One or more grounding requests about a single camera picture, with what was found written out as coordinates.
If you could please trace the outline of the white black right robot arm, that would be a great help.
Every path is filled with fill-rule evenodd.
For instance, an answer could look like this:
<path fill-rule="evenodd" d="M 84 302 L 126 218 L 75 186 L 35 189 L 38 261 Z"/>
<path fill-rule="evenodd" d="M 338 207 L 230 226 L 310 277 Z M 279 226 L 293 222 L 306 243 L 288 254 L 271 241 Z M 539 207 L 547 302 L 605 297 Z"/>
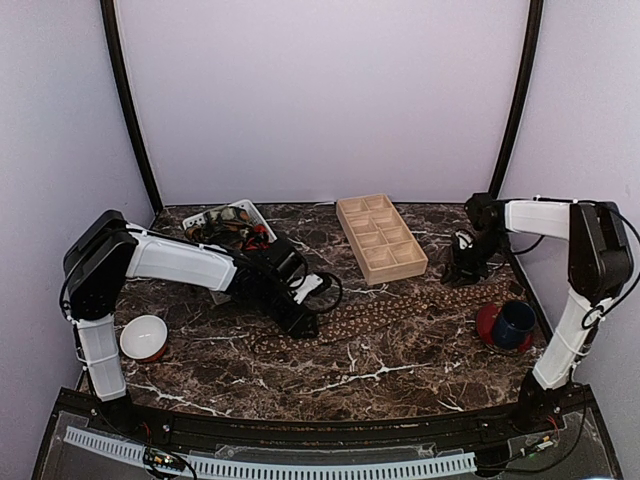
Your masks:
<path fill-rule="evenodd" d="M 530 434 L 558 406 L 576 367 L 589 354 L 600 323 L 637 287 L 639 276 L 628 238 L 638 231 L 610 201 L 497 200 L 488 193 L 475 193 L 464 210 L 474 230 L 452 235 L 441 278 L 444 284 L 474 285 L 486 278 L 488 260 L 509 248 L 511 233 L 568 243 L 564 310 L 546 350 L 526 373 L 510 413 L 511 426 Z"/>

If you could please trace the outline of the brown floral tie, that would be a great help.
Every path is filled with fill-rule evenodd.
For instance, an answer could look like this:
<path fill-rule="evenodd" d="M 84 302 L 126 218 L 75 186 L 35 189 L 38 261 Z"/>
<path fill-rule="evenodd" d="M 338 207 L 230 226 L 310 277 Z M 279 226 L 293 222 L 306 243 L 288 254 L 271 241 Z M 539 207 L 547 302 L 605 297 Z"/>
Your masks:
<path fill-rule="evenodd" d="M 396 321 L 426 315 L 431 309 L 467 308 L 524 297 L 524 287 L 509 279 L 457 288 L 439 285 L 425 293 L 338 307 L 320 322 L 319 333 L 313 338 L 294 339 L 276 333 L 255 334 L 251 337 L 250 348 L 257 354 L 313 348 L 373 333 Z"/>

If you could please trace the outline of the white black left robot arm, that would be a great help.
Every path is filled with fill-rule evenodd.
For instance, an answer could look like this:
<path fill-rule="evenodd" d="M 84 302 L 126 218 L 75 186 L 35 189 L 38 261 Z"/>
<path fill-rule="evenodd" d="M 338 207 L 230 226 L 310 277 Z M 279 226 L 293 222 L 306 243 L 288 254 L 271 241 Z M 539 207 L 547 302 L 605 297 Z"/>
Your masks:
<path fill-rule="evenodd" d="M 74 330 L 78 356 L 89 376 L 97 411 L 120 436 L 141 427 L 121 368 L 115 312 L 126 283 L 162 280 L 221 292 L 271 318 L 294 339 L 318 334 L 317 312 L 305 301 L 330 285 L 309 272 L 304 257 L 286 240 L 262 251 L 178 240 L 105 211 L 63 259 L 59 307 Z"/>

